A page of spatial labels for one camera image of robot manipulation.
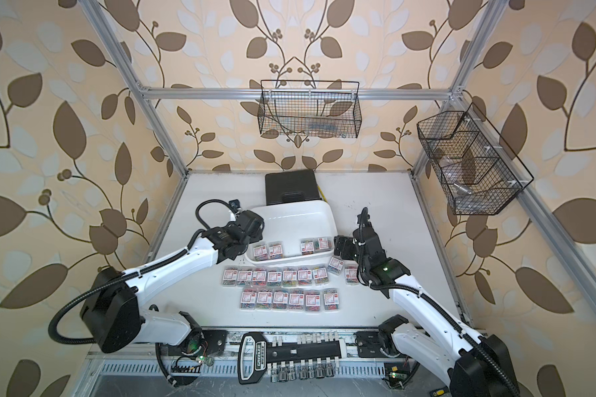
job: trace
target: yellow wire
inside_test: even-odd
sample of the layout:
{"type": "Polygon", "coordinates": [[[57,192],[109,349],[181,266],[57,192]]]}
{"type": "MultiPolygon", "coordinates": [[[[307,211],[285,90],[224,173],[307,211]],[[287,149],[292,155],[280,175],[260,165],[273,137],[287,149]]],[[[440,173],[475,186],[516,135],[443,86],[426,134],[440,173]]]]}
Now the yellow wire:
{"type": "Polygon", "coordinates": [[[326,200],[325,194],[324,194],[324,193],[322,193],[322,189],[320,188],[320,185],[318,185],[318,191],[320,192],[320,195],[322,196],[322,199],[323,199],[325,202],[328,202],[328,201],[326,200]]]}

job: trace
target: wire mesh basket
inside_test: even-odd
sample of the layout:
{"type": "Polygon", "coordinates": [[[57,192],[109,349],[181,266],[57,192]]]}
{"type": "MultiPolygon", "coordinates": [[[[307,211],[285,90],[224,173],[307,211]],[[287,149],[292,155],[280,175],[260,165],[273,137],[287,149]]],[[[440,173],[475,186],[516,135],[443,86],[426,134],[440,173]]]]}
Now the wire mesh basket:
{"type": "Polygon", "coordinates": [[[261,135],[278,131],[307,137],[357,138],[362,124],[359,87],[357,81],[262,80],[258,110],[261,135]]]}
{"type": "Polygon", "coordinates": [[[499,144],[490,143],[477,124],[479,115],[471,105],[465,112],[449,110],[417,124],[421,146],[455,215],[496,215],[534,180],[501,134],[499,144]],[[516,175],[501,151],[529,177],[516,175]]]}

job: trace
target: white table surface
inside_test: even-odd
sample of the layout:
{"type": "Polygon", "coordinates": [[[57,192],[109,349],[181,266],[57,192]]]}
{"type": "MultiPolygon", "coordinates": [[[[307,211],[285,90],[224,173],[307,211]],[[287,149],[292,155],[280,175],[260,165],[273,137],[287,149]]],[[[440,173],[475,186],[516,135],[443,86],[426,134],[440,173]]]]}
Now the white table surface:
{"type": "MultiPolygon", "coordinates": [[[[357,228],[357,215],[367,206],[387,256],[407,266],[437,302],[457,315],[453,296],[406,173],[317,173],[316,179],[331,206],[338,234],[350,236],[357,228]]],[[[194,216],[196,207],[212,198],[239,199],[243,209],[265,205],[264,174],[192,174],[158,257],[188,243],[192,233],[201,227],[194,216]]],[[[227,210],[220,204],[208,204],[201,216],[210,226],[223,226],[229,219],[227,210]]],[[[221,276],[224,266],[247,264],[239,257],[204,269],[162,291],[148,305],[155,303],[161,311],[187,311],[202,327],[374,327],[395,314],[407,317],[401,307],[382,293],[362,285],[346,285],[342,274],[331,274],[326,286],[314,287],[320,290],[337,288],[339,311],[317,314],[244,311],[239,307],[242,288],[223,287],[221,276]]]]}

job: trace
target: black handle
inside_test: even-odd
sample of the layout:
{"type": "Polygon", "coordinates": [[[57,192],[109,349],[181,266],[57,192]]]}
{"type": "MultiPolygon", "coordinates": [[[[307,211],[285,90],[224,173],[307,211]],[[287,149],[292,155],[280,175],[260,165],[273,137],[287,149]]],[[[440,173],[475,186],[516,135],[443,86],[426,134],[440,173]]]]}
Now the black handle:
{"type": "Polygon", "coordinates": [[[236,370],[238,373],[239,384],[253,384],[258,383],[262,376],[267,370],[266,362],[267,354],[267,339],[262,335],[261,332],[248,332],[243,335],[241,339],[241,345],[238,348],[238,363],[236,364],[236,370]],[[245,344],[249,338],[254,340],[254,362],[252,365],[252,373],[248,377],[243,377],[243,355],[245,353],[245,344]]]}

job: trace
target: black box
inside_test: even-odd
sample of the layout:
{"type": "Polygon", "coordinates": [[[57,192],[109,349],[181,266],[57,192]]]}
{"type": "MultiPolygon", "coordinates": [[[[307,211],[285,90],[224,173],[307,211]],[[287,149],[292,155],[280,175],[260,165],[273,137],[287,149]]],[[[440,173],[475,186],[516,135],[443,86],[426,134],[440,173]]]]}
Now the black box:
{"type": "Polygon", "coordinates": [[[265,175],[267,205],[284,202],[320,200],[313,170],[300,170],[265,175]]]}

